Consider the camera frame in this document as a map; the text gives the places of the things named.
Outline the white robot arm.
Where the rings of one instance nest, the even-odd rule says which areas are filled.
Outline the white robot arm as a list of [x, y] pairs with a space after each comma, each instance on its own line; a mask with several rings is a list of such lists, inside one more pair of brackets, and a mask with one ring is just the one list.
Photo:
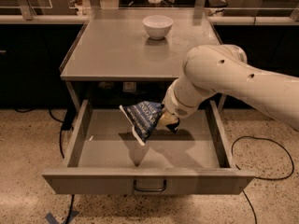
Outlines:
[[168, 114], [185, 119], [217, 93], [232, 96], [299, 131], [299, 78], [248, 65], [244, 50], [235, 45], [191, 49], [163, 104]]

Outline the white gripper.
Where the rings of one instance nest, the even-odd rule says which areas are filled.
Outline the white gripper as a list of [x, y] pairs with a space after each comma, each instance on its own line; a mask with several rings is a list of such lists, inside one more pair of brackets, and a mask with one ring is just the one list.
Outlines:
[[180, 90], [172, 84], [165, 94], [163, 104], [165, 112], [158, 123], [164, 125], [170, 131], [176, 131], [179, 119], [186, 119], [193, 114], [202, 103], [203, 96], [197, 90]]

